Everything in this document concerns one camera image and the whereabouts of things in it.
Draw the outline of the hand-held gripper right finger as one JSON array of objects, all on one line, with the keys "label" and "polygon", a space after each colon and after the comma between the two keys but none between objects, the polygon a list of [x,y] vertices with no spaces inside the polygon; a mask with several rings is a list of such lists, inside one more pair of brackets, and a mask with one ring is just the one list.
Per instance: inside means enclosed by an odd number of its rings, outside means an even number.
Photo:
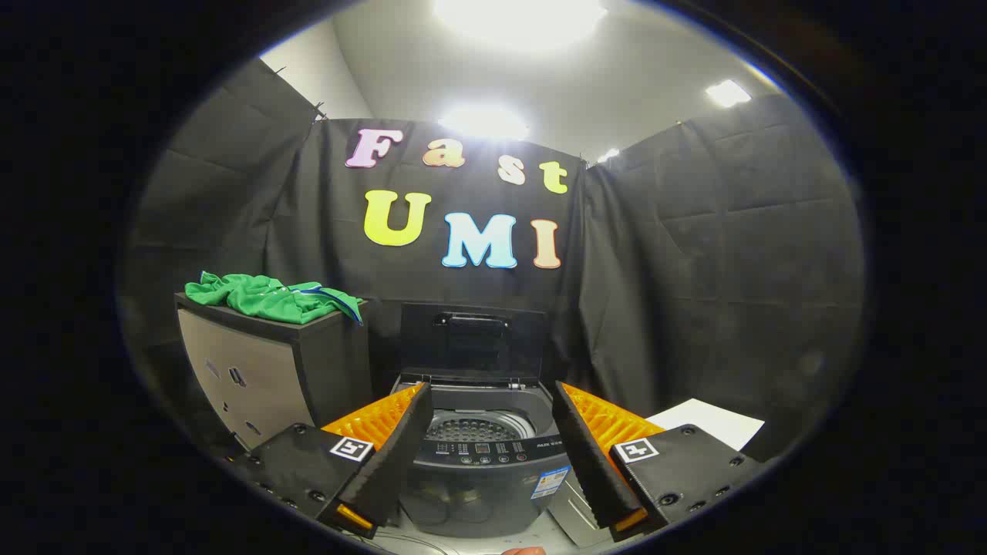
[{"label": "hand-held gripper right finger", "polygon": [[760,473],[759,461],[696,424],[664,429],[564,382],[552,396],[583,496],[614,541],[709,512]]}]

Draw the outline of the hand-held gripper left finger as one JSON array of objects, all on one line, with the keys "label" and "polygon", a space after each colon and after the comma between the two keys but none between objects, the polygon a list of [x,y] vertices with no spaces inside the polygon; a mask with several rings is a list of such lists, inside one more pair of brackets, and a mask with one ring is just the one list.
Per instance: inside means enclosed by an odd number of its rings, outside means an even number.
[{"label": "hand-held gripper left finger", "polygon": [[433,421],[431,389],[417,382],[321,428],[291,424],[234,456],[233,472],[307,519],[370,540]]}]

